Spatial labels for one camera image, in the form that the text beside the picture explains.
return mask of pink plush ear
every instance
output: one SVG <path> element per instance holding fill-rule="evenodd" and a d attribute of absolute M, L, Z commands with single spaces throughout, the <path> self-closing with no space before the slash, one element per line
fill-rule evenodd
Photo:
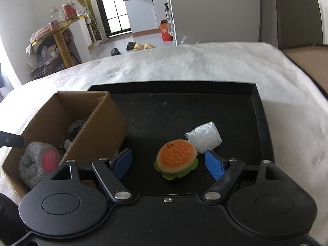
<path fill-rule="evenodd" d="M 42 166 L 47 173 L 52 172 L 57 166 L 57 150 L 51 149 L 43 152 Z"/>

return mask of white blanket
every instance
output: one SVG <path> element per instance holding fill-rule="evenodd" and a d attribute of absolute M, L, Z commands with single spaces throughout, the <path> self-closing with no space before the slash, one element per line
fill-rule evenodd
<path fill-rule="evenodd" d="M 328 102 L 282 52 L 264 43 L 206 43 L 163 47 L 94 60 L 35 80 L 0 104 L 0 130 L 21 134 L 57 90 L 154 80 L 256 83 L 268 120 L 276 164 L 316 201 L 310 232 L 328 242 Z M 9 152 L 1 149 L 1 164 Z M 0 191 L 18 202 L 1 175 Z"/>

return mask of blue gripper pad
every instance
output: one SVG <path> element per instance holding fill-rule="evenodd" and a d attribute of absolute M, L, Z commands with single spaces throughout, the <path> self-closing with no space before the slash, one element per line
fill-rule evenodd
<path fill-rule="evenodd" d="M 118 180 L 124 176 L 132 164 L 132 151 L 128 150 L 125 154 L 118 157 L 112 164 L 112 173 Z"/>
<path fill-rule="evenodd" d="M 225 174 L 225 170 L 223 168 L 223 163 L 220 162 L 215 155 L 213 151 L 205 152 L 205 166 L 215 180 L 218 180 Z"/>

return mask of black slipper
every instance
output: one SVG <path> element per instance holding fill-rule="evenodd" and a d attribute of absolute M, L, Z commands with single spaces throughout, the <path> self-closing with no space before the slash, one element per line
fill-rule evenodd
<path fill-rule="evenodd" d="M 134 48 L 135 45 L 136 45 L 136 42 L 128 42 L 128 44 L 126 46 L 126 50 L 127 51 L 133 50 L 133 48 Z"/>
<path fill-rule="evenodd" d="M 110 52 L 111 56 L 114 56 L 114 55 L 119 55 L 121 54 L 120 51 L 117 49 L 117 48 L 114 48 L 111 52 Z"/>

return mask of glass door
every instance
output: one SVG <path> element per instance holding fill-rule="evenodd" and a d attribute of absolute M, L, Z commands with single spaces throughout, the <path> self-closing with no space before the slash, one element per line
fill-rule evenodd
<path fill-rule="evenodd" d="M 107 37 L 130 31 L 124 0 L 97 0 Z"/>

